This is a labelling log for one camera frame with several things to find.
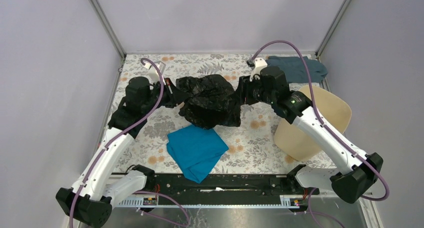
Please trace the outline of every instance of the floral pattern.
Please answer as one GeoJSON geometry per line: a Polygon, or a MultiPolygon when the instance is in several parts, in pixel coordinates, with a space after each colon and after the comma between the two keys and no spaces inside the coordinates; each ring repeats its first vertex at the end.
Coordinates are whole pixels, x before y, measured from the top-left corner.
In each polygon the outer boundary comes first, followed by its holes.
{"type": "MultiPolygon", "coordinates": [[[[148,77],[147,70],[140,63],[141,57],[138,54],[127,55],[109,116],[125,96],[128,81],[137,76],[148,77]]],[[[238,77],[249,75],[252,71],[246,65],[251,54],[150,54],[143,57],[165,63],[163,76],[171,78],[173,82],[184,76],[220,74],[236,89],[238,77]]],[[[293,83],[290,88],[298,90],[304,85],[293,83]]],[[[178,115],[179,109],[157,109],[148,118],[133,144],[123,153],[114,172],[125,172],[130,165],[141,164],[157,173],[181,173],[167,152],[167,134],[190,125],[178,115]]],[[[279,149],[273,142],[273,134],[280,119],[269,105],[257,103],[241,107],[240,127],[216,126],[214,130],[228,145],[228,151],[221,156],[211,173],[286,174],[298,164],[307,164],[314,168],[334,167],[323,152],[308,161],[299,162],[279,149]]]]}

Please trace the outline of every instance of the dark teal towel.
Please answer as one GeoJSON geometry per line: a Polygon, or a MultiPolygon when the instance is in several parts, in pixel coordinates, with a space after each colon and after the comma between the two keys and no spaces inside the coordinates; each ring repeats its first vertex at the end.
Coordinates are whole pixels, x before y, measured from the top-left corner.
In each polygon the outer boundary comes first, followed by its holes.
{"type": "Polygon", "coordinates": [[[200,183],[211,172],[228,146],[213,129],[187,126],[168,134],[166,149],[184,177],[200,183]]]}
{"type": "MultiPolygon", "coordinates": [[[[328,74],[327,68],[318,60],[308,59],[306,56],[303,58],[309,69],[311,81],[319,83],[324,80],[328,74]]],[[[279,67],[284,72],[287,83],[308,83],[305,66],[299,57],[271,55],[266,63],[269,67],[279,67]]]]}

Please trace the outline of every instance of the crumpled black fabric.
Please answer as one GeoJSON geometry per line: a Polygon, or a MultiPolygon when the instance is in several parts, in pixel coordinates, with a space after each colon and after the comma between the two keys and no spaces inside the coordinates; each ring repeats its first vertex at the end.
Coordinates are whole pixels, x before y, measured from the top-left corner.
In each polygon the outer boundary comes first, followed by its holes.
{"type": "Polygon", "coordinates": [[[176,80],[176,87],[192,95],[184,102],[179,115],[197,127],[216,125],[239,127],[240,103],[231,98],[233,86],[220,74],[201,78],[186,76],[176,80]]]}

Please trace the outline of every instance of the cream trash can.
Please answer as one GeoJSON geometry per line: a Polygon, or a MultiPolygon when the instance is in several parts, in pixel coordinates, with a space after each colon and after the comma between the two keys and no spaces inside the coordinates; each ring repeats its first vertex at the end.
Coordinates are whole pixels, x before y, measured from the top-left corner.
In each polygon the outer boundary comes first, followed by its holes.
{"type": "MultiPolygon", "coordinates": [[[[314,85],[312,89],[316,106],[321,114],[340,133],[344,133],[352,117],[352,110],[349,105],[325,89],[314,85]]],[[[303,86],[299,91],[309,99],[311,98],[308,85],[303,86]]],[[[296,126],[289,124],[285,119],[281,119],[278,124],[274,134],[274,143],[297,161],[307,161],[322,151],[312,138],[296,126]]]]}

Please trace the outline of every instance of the gray wall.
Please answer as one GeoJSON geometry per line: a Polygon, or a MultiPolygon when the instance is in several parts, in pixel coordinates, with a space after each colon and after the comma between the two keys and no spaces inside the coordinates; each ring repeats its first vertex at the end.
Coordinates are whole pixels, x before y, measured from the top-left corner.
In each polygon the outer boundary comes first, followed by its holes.
{"type": "Polygon", "coordinates": [[[57,228],[120,58],[88,0],[0,0],[1,227],[57,228]]]}
{"type": "Polygon", "coordinates": [[[424,223],[423,11],[423,0],[353,0],[322,56],[353,111],[348,137],[384,159],[386,228],[424,223]]]}
{"type": "Polygon", "coordinates": [[[343,0],[99,0],[128,53],[315,51],[343,0]],[[274,45],[267,51],[293,51],[274,45]]]}

